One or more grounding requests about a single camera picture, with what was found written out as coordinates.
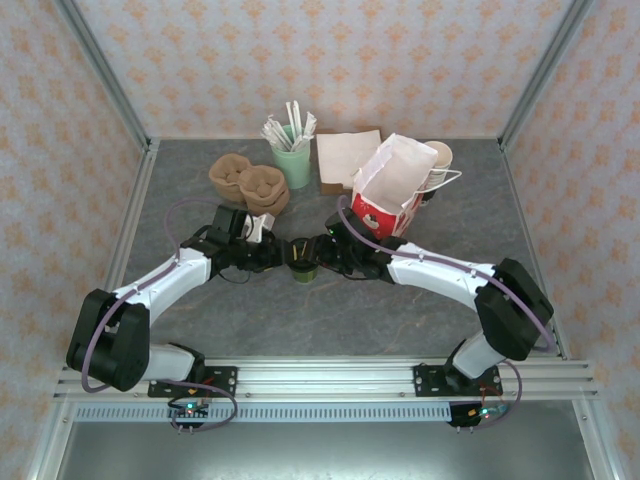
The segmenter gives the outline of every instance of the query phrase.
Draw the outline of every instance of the paper bag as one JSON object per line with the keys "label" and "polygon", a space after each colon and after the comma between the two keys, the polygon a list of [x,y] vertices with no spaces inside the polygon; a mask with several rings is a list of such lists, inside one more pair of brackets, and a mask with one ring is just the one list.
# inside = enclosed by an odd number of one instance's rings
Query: paper bag
{"label": "paper bag", "polygon": [[358,171],[351,208],[377,238],[406,232],[437,158],[435,149],[394,133]]}

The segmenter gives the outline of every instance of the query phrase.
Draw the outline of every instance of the metal base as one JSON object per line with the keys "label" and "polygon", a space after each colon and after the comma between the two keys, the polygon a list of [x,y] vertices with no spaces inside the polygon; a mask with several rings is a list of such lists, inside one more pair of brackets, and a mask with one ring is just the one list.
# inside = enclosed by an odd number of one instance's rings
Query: metal base
{"label": "metal base", "polygon": [[443,397],[443,396],[498,396],[502,395],[502,382],[498,367],[489,368],[480,377],[470,381],[468,385],[462,385],[456,390],[448,384],[444,367],[441,365],[427,365],[425,363],[413,367],[413,386],[416,397]]}
{"label": "metal base", "polygon": [[[224,390],[233,396],[236,395],[236,384],[238,378],[238,369],[236,367],[208,366],[204,369],[203,378],[206,379],[205,382],[207,382],[208,385]],[[162,382],[149,383],[147,395],[150,398],[224,397],[224,395],[220,393],[211,392],[209,390],[179,387],[177,385]]]}

